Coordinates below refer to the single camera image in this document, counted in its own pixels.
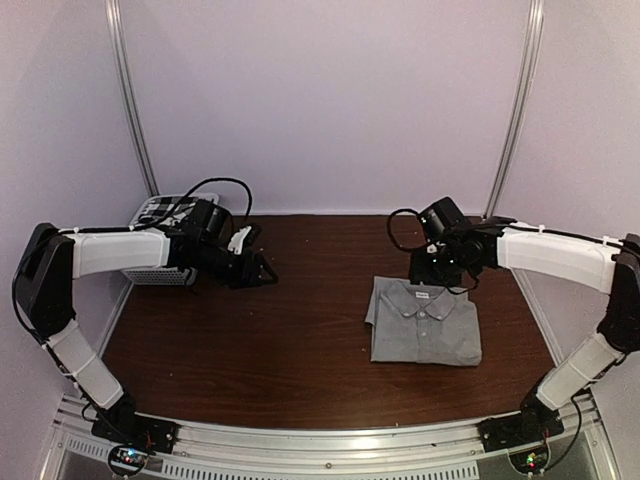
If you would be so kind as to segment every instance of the gray polo shirt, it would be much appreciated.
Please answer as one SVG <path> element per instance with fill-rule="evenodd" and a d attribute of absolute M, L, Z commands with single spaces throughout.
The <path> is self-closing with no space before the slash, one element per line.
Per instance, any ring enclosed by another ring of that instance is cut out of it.
<path fill-rule="evenodd" d="M 374 277 L 365 322 L 372 362 L 476 366 L 482 359 L 476 306 L 467 294 Z"/>

